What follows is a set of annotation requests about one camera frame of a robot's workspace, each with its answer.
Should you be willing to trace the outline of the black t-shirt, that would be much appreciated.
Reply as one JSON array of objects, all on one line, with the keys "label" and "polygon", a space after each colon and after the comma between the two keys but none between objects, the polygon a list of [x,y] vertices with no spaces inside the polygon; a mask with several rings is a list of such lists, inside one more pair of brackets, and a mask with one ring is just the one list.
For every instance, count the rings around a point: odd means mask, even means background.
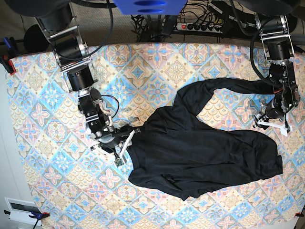
[{"label": "black t-shirt", "polygon": [[282,157],[270,137],[252,130],[215,129],[197,118],[214,91],[223,88],[241,94],[273,93],[261,80],[232,78],[181,88],[173,105],[157,108],[133,136],[127,149],[132,184],[186,200],[282,174]]}]

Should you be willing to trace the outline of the black round speaker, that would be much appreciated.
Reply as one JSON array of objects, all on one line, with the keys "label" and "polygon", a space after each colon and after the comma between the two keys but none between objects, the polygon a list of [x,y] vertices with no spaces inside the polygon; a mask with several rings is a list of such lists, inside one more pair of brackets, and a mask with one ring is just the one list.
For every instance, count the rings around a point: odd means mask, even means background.
[{"label": "black round speaker", "polygon": [[27,29],[23,38],[23,44],[27,53],[40,53],[51,50],[50,43],[38,24],[34,24]]}]

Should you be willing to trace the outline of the blue clamp lower left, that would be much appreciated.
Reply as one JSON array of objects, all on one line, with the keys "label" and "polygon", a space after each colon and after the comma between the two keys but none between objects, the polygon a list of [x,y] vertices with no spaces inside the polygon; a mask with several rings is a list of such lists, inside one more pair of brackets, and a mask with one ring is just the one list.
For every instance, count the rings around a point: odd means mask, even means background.
[{"label": "blue clamp lower left", "polygon": [[42,219],[48,218],[50,216],[49,213],[40,213],[40,212],[27,212],[27,211],[7,211],[4,210],[5,215],[9,215],[9,219],[19,222],[19,223],[24,223],[24,224],[29,224],[32,225],[33,229],[36,229],[38,226],[42,226]]}]

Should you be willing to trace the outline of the white power strip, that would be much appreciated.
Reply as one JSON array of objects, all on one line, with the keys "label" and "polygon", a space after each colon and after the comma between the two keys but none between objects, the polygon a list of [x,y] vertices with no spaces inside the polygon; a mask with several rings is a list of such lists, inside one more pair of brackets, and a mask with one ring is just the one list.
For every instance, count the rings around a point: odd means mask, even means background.
[{"label": "white power strip", "polygon": [[220,25],[208,24],[208,23],[186,23],[178,22],[175,27],[175,31],[197,31],[197,32],[209,32],[209,33],[223,33]]}]

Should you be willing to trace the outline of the white wall vent box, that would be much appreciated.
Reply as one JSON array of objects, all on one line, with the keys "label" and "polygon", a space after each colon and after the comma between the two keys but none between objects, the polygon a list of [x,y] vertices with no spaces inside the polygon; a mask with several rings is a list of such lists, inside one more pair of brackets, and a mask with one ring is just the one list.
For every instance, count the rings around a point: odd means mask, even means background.
[{"label": "white wall vent box", "polygon": [[5,201],[8,205],[9,220],[24,223],[28,225],[34,225],[36,219],[30,217],[31,212],[39,213],[39,209],[34,202],[18,200],[5,197]]}]

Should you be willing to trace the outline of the red black clamp upper left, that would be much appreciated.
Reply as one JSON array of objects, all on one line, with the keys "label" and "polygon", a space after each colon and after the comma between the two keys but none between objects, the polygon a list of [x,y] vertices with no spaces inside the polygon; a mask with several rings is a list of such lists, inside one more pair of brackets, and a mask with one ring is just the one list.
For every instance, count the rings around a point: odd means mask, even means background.
[{"label": "red black clamp upper left", "polygon": [[10,75],[14,75],[16,73],[16,69],[11,61],[11,58],[16,56],[16,49],[8,37],[4,37],[3,42],[8,48],[8,54],[0,56],[0,63]]}]

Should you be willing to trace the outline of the orange clamp lower right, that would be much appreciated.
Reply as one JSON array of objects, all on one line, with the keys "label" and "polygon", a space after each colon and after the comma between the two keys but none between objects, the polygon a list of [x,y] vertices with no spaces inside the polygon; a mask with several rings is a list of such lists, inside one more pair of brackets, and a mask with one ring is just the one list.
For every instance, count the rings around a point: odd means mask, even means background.
[{"label": "orange clamp lower right", "polygon": [[302,212],[296,213],[295,217],[303,218],[305,215]]}]

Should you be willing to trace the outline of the patterned tablecloth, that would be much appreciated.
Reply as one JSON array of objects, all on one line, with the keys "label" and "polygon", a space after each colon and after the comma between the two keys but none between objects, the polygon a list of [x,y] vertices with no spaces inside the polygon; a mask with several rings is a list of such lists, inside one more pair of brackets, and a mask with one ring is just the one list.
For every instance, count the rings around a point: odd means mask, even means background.
[{"label": "patterned tablecloth", "polygon": [[[116,168],[85,133],[77,95],[69,92],[53,53],[17,57],[6,74],[12,125],[29,190],[50,217],[46,229],[249,229],[295,219],[305,204],[305,101],[287,119],[293,131],[276,141],[284,170],[268,180],[182,201],[132,185],[132,163]],[[115,123],[142,125],[176,91],[199,80],[256,80],[249,49],[197,43],[116,44],[93,56],[93,77]]]}]

